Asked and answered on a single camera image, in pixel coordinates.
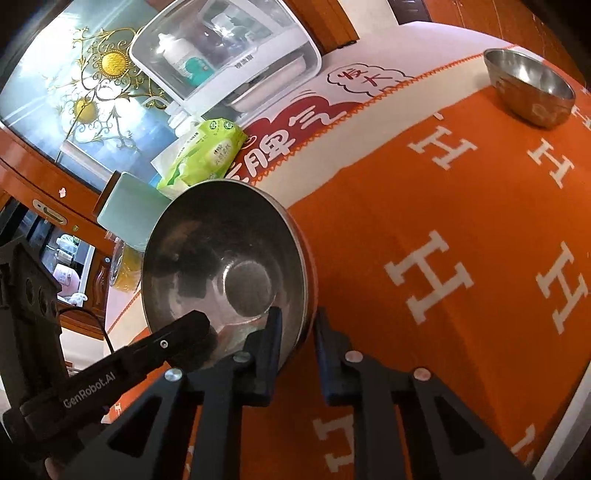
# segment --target bottle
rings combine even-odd
[[[68,252],[64,252],[63,250],[56,250],[56,260],[58,263],[61,263],[63,265],[66,266],[70,266],[70,264],[72,263],[72,259],[74,258],[74,255],[70,255]]]
[[[190,42],[164,33],[159,33],[158,38],[158,51],[191,85],[198,87],[213,75],[213,67]]]
[[[78,250],[78,246],[74,243],[73,237],[70,235],[62,235],[56,240],[57,245],[59,245],[60,250],[70,254],[76,255],[76,251]]]

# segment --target wooden cabinet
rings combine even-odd
[[[77,236],[106,255],[112,254],[113,242],[105,238],[105,229],[89,221],[77,211],[65,207],[2,160],[0,160],[0,188],[27,208],[36,210],[39,215],[59,226],[65,233]]]
[[[359,37],[338,0],[286,0],[322,54]]]
[[[88,281],[85,293],[88,300],[84,302],[84,308],[94,313],[98,319],[105,322],[107,306],[107,293],[109,291],[109,270],[111,267],[110,257],[106,257],[99,251],[95,251],[90,264]],[[61,308],[69,307],[60,302]],[[67,312],[60,318],[61,325],[74,332],[82,333],[96,339],[103,339],[103,334],[96,320],[83,312]]]
[[[434,22],[483,32],[543,56],[585,85],[556,35],[521,0],[425,0]]]
[[[63,207],[92,221],[92,208],[99,194],[68,175],[2,124],[0,158],[6,166],[32,183],[39,191],[54,198]]]

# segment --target stainless steel bowl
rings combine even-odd
[[[158,220],[144,256],[150,331],[192,310],[204,312],[217,331],[211,361],[240,350],[277,306],[283,366],[307,336],[316,291],[314,265],[289,214],[240,181],[206,181],[181,194]]]
[[[517,115],[552,128],[568,120],[574,90],[554,70],[522,53],[490,48],[484,61],[491,83]]]

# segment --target orange tablecloth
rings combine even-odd
[[[458,30],[433,28],[407,28],[403,40],[426,50]],[[508,47],[468,37],[477,52]],[[380,75],[352,60],[325,69],[328,82],[355,90],[346,74],[355,80],[361,65]],[[404,74],[327,111],[303,141],[277,122],[293,127],[318,110],[259,122],[231,175],[248,175],[294,216],[334,328],[389,367],[435,371],[533,466],[590,359],[591,98],[569,79],[577,108],[545,131],[500,103],[480,54]],[[127,341],[142,326],[138,305],[113,327]],[[271,407],[246,409],[243,478],[352,477],[350,412],[324,405],[316,370],[308,342]]]

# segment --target white storage container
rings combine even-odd
[[[242,127],[318,74],[322,62],[282,0],[176,0],[134,38],[129,53],[172,97],[176,122],[182,109]]]

